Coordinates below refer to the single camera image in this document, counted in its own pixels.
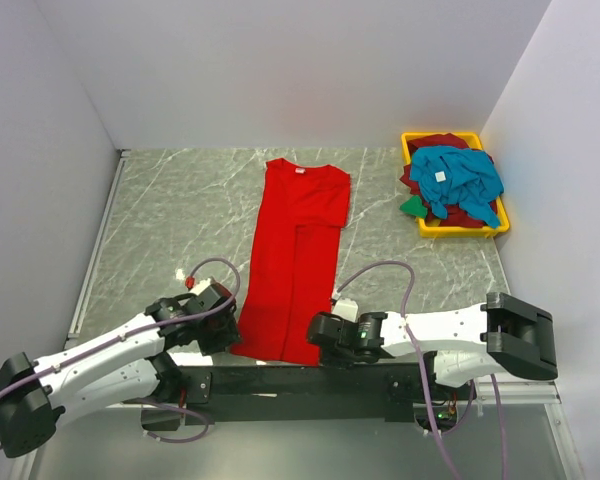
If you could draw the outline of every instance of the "teal garment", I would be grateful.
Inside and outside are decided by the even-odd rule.
[[[436,180],[437,172],[444,172],[444,181]],[[458,205],[491,228],[500,226],[489,203],[504,186],[485,152],[445,146],[419,148],[411,157],[409,179],[418,182],[436,217],[447,218],[445,205]]]

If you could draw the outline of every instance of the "folded red garment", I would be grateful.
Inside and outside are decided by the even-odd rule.
[[[419,148],[435,147],[438,145],[456,148],[469,148],[467,142],[456,137],[452,133],[429,135],[427,137],[416,138],[415,140],[409,140],[407,142],[409,155],[413,155]],[[420,186],[418,185],[418,182],[409,179],[410,173],[411,165],[405,165],[404,174],[402,177],[400,177],[400,181],[411,189],[412,195],[420,195]],[[427,207],[427,210],[429,210],[429,214],[427,215],[425,222],[429,223],[435,220],[437,217],[431,213],[430,205],[424,199],[422,199],[422,204]],[[497,214],[498,206],[495,200],[491,202],[490,205],[493,211]],[[481,228],[485,226],[485,223],[482,220],[471,218],[467,212],[462,210],[457,205],[447,205],[447,213],[447,218],[440,220],[441,227]]]

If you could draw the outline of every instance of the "yellow basket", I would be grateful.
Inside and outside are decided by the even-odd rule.
[[[429,135],[435,135],[439,133],[448,132],[406,132],[402,134],[402,152],[404,153],[404,161],[407,165],[411,163],[411,155],[409,155],[409,148],[407,142],[409,140],[415,140],[416,138],[427,137]],[[480,137],[473,132],[451,132],[456,137],[461,138],[469,145],[469,148],[477,148],[482,150],[482,143]],[[498,228],[481,227],[481,228],[465,228],[465,227],[440,227],[440,220],[436,219],[428,224],[424,218],[417,218],[418,226],[420,227],[420,235],[423,237],[437,238],[437,237],[494,237],[498,233],[503,233],[509,230],[509,218],[507,212],[502,204],[500,197],[496,198],[496,204],[498,205],[498,219],[500,220],[500,226]]]

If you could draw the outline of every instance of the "tabletop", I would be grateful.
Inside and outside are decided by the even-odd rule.
[[[336,284],[369,263],[403,260],[416,272],[407,311],[453,310],[508,291],[493,239],[430,239],[399,211],[409,189],[399,181],[396,148],[267,148],[132,150],[121,175],[82,302],[78,343],[122,325],[163,296],[185,291],[184,277],[210,256],[233,262],[243,278],[238,318],[264,188],[265,163],[284,157],[304,166],[334,165],[351,175],[349,221],[343,229]],[[233,285],[223,265],[203,267]],[[398,311],[408,282],[399,267],[379,267],[346,290],[361,311]],[[195,345],[181,351],[197,352]],[[214,364],[255,361],[217,354]]]

